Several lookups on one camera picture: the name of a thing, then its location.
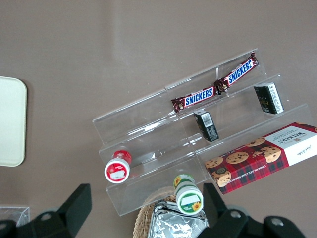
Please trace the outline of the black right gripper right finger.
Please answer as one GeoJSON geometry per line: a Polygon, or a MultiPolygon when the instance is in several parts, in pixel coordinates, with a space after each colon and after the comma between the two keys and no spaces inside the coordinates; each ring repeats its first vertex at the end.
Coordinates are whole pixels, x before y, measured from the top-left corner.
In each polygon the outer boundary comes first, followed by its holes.
{"type": "Polygon", "coordinates": [[[245,238],[247,223],[245,213],[229,209],[212,183],[203,186],[204,212],[209,223],[200,238],[245,238]]]}

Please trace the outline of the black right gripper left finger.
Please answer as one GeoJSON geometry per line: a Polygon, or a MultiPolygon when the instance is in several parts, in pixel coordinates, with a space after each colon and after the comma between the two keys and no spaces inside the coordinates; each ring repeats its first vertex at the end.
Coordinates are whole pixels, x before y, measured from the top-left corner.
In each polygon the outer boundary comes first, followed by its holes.
{"type": "Polygon", "coordinates": [[[35,238],[74,238],[92,210],[91,186],[81,184],[57,209],[32,221],[35,238]]]}

